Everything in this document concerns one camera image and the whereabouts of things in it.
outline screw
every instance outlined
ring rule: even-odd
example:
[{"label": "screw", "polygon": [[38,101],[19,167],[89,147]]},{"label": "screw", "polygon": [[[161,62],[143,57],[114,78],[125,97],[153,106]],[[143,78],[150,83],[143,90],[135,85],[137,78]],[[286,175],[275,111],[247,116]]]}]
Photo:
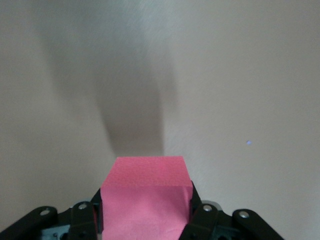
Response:
[{"label": "screw", "polygon": [[85,209],[87,207],[87,204],[85,203],[82,203],[81,205],[79,205],[79,209],[82,210],[82,209]]},{"label": "screw", "polygon": [[50,213],[50,210],[47,208],[46,210],[43,210],[42,212],[40,212],[41,216],[47,215],[48,213]]},{"label": "screw", "polygon": [[240,217],[242,217],[243,219],[247,219],[249,218],[249,213],[247,213],[246,211],[241,211],[239,212]]},{"label": "screw", "polygon": [[206,212],[211,212],[212,211],[212,207],[210,205],[204,205],[203,206],[203,210],[205,210]]}]

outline block front face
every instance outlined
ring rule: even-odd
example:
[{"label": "block front face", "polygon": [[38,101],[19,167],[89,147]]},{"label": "block front face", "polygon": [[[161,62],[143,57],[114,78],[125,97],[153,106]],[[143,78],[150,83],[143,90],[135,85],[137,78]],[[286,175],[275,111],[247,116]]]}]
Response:
[{"label": "block front face", "polygon": [[192,193],[180,156],[117,158],[101,186],[103,240],[177,240]]}]

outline pink block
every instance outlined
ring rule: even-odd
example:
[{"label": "pink block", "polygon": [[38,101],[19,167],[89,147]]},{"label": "pink block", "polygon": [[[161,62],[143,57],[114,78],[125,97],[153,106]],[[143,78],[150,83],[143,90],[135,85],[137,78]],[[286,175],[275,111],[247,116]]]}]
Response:
[{"label": "pink block", "polygon": [[118,157],[101,186],[103,240],[178,240],[193,186],[182,156]]}]

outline gray surface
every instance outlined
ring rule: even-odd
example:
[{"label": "gray surface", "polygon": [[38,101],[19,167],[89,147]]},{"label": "gray surface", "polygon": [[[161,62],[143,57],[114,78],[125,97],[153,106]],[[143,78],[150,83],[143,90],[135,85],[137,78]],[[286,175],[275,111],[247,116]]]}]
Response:
[{"label": "gray surface", "polygon": [[116,156],[182,155],[227,214],[320,239],[318,1],[4,0],[0,22],[0,229]]}]

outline screw head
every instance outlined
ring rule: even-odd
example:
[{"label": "screw head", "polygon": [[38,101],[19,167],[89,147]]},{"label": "screw head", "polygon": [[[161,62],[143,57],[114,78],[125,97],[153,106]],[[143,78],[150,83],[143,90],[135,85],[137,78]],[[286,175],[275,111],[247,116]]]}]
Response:
[{"label": "screw head", "polygon": [[42,212],[40,212],[41,216],[47,215],[48,213],[50,213],[50,210],[47,208],[46,210],[43,210]]},{"label": "screw head", "polygon": [[85,209],[87,207],[87,204],[85,203],[82,203],[81,205],[79,205],[79,209],[82,210],[82,209]]},{"label": "screw head", "polygon": [[203,206],[203,210],[205,210],[206,212],[211,212],[212,211],[212,207],[210,205],[204,205]]},{"label": "screw head", "polygon": [[240,217],[242,217],[243,219],[247,219],[249,218],[249,213],[247,213],[246,211],[241,211],[239,212]]}]

